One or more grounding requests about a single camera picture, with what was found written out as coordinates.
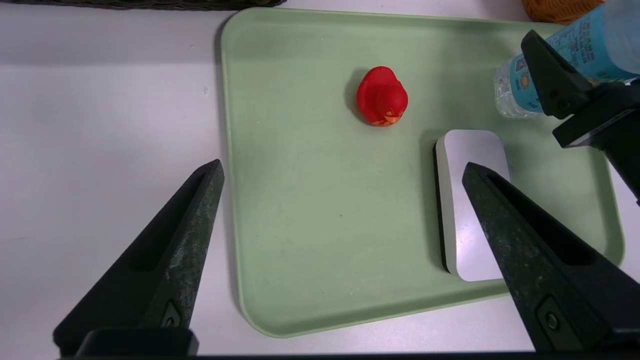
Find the plastic bottle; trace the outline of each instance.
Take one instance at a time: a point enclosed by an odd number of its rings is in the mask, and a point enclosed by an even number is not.
[[[640,74],[640,1],[607,0],[547,42],[592,82],[621,81]],[[495,72],[495,104],[505,117],[544,116],[522,53]]]

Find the screw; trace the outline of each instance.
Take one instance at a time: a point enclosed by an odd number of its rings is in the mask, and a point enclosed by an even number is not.
[[[558,319],[553,313],[547,313],[547,326],[549,326],[549,329],[553,331],[558,330],[558,328],[560,327]]]
[[[568,101],[564,101],[564,100],[558,101],[558,108],[560,108],[560,110],[569,110],[570,107],[571,107],[571,104]]]

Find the tray rim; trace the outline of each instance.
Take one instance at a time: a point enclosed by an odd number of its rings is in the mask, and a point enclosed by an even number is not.
[[[331,11],[331,10],[309,10],[309,9],[289,9],[289,8],[248,8],[245,10],[241,10],[239,12],[237,12],[236,14],[233,14],[233,16],[231,16],[231,18],[229,18],[229,20],[224,24],[222,32],[221,32],[221,38],[220,38],[220,54],[221,54],[221,69],[222,69],[222,80],[223,80],[223,93],[224,93],[224,106],[225,106],[225,132],[226,132],[226,136],[227,136],[227,167],[228,167],[228,185],[230,188],[230,198],[231,198],[231,215],[232,215],[232,223],[233,223],[233,237],[234,237],[234,254],[235,254],[235,262],[236,262],[236,283],[237,283],[237,294],[238,294],[238,306],[240,307],[240,310],[242,312],[242,315],[244,317],[244,319],[251,325],[251,327],[253,327],[256,331],[260,332],[263,335],[272,337],[272,338],[280,338],[280,339],[284,339],[284,338],[292,338],[295,336],[301,336],[301,335],[306,335],[306,334],[313,334],[313,333],[317,333],[317,332],[322,332],[322,331],[329,331],[329,330],[334,330],[334,329],[341,329],[341,328],[345,328],[345,327],[351,327],[354,325],[361,325],[364,323],[370,323],[370,322],[377,322],[380,320],[387,320],[387,319],[391,319],[391,318],[397,318],[400,316],[408,316],[408,315],[414,315],[414,314],[418,314],[418,313],[423,313],[426,311],[432,311],[432,310],[437,310],[437,309],[444,309],[444,308],[448,308],[448,307],[455,307],[455,306],[459,306],[459,305],[464,305],[464,304],[471,304],[473,302],[480,302],[480,301],[485,301],[485,300],[490,300],[490,299],[496,299],[499,297],[504,297],[504,296],[508,296],[509,295],[509,290],[506,287],[506,284],[503,284],[503,290],[501,290],[499,293],[494,293],[491,295],[485,295],[485,296],[481,296],[481,297],[476,297],[470,300],[461,300],[461,301],[455,301],[455,302],[449,302],[446,304],[442,304],[442,305],[437,305],[437,306],[429,306],[429,307],[425,307],[425,308],[420,308],[420,309],[416,309],[416,310],[412,310],[412,311],[404,311],[401,313],[393,313],[393,314],[389,314],[389,315],[382,315],[382,316],[375,316],[375,317],[371,317],[371,318],[366,318],[363,320],[357,320],[357,321],[352,321],[352,322],[346,322],[346,323],[338,323],[336,325],[330,325],[330,326],[324,326],[324,327],[317,327],[317,328],[313,328],[313,329],[309,329],[309,330],[304,330],[304,331],[296,331],[296,332],[290,332],[290,333],[278,333],[278,332],[274,332],[274,331],[269,331],[267,329],[265,329],[262,325],[258,324],[258,322],[256,322],[251,314],[250,311],[247,309],[246,304],[245,304],[245,296],[243,293],[243,269],[241,266],[241,261],[240,261],[240,254],[238,251],[239,248],[239,237],[238,237],[238,223],[236,221],[237,217],[237,210],[238,210],[238,205],[237,205],[237,199],[236,199],[236,192],[234,191],[234,184],[235,182],[235,172],[234,172],[234,166],[233,166],[233,161],[232,161],[232,141],[231,141],[231,114],[230,114],[230,99],[229,99],[229,86],[228,86],[228,73],[227,73],[227,69],[228,69],[228,60],[227,60],[227,48],[230,46],[231,41],[235,40],[235,39],[229,39],[232,36],[232,32],[236,30],[236,28],[238,28],[239,26],[245,25],[245,17],[249,17],[249,16],[253,16],[254,13],[269,13],[269,12],[287,12],[287,13],[302,13],[302,14],[328,14],[328,15],[344,15],[344,16],[357,16],[357,17],[384,17],[384,18],[400,18],[400,19],[424,19],[424,20],[429,20],[429,19],[433,19],[433,20],[444,20],[444,21],[451,21],[451,22],[482,22],[482,23],[489,23],[489,24],[504,24],[504,25],[510,25],[510,24],[529,24],[530,22],[526,22],[526,21],[510,21],[510,20],[491,20],[491,19],[475,19],[475,18],[465,18],[465,17],[445,17],[445,16],[429,16],[429,15],[406,15],[406,14],[393,14],[393,13],[368,13],[368,12],[345,12],[345,11]],[[614,204],[614,209],[615,209],[615,218],[616,218],[616,223],[617,226],[620,228],[620,235],[621,235],[621,256],[620,256],[620,260],[613,262],[616,266],[620,267],[620,265],[623,263],[624,259],[625,259],[625,255],[626,255],[626,248],[627,248],[627,239],[625,237],[624,231],[623,231],[623,226],[621,223],[621,218],[620,218],[620,209],[619,209],[619,205],[618,205],[618,200],[616,198],[615,195],[615,189],[614,189],[614,184],[613,184],[613,178],[612,178],[612,174],[611,174],[611,170],[610,170],[610,166],[609,166],[609,162],[608,160],[605,161],[605,173],[607,174],[607,179],[608,182],[607,184],[609,184],[611,186],[611,192],[612,192],[612,199],[613,199],[613,204]]]

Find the white eraser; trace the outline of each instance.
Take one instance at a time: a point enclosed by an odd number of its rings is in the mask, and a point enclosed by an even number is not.
[[[462,185],[462,175],[470,162],[488,167],[510,181],[500,138],[485,130],[451,130],[438,139],[435,152],[442,212],[440,231],[448,271],[464,281],[501,279],[500,268]]]

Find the dark wicker basket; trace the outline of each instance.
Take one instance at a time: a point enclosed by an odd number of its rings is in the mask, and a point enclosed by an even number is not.
[[[276,6],[286,0],[0,0],[2,3],[70,5],[107,9],[242,10],[254,6]]]

